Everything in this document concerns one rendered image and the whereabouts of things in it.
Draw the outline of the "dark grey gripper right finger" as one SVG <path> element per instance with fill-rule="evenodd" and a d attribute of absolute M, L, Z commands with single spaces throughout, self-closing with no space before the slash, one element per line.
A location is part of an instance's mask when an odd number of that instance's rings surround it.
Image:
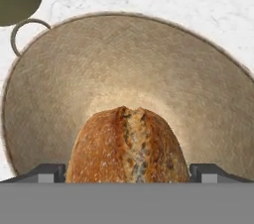
<path fill-rule="evenodd" d="M 229 174 L 216 164 L 191 164 L 190 181 L 195 183 L 249 183 L 250 179 Z"/>

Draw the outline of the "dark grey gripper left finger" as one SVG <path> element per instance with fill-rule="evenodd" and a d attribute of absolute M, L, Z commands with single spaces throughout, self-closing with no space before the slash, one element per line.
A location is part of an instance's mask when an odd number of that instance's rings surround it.
<path fill-rule="evenodd" d="M 65 164 L 41 164 L 31 171 L 6 180 L 3 183 L 64 183 Z"/>

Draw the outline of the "brown crusty bread loaf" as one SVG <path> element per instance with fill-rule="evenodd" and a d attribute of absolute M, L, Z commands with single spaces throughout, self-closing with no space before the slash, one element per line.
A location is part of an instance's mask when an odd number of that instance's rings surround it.
<path fill-rule="evenodd" d="M 189 182 L 181 146 L 169 124 L 147 109 L 121 106 L 94 114 L 80 130 L 65 181 Z"/>

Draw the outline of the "round tan woven basket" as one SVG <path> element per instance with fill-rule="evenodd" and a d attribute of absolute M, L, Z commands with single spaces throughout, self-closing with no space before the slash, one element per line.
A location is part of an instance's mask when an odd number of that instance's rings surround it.
<path fill-rule="evenodd" d="M 14 173 L 67 163 L 90 116 L 127 106 L 162 116 L 188 163 L 254 180 L 254 76 L 205 38 L 160 19 L 100 13 L 48 28 L 16 56 L 2 104 Z"/>

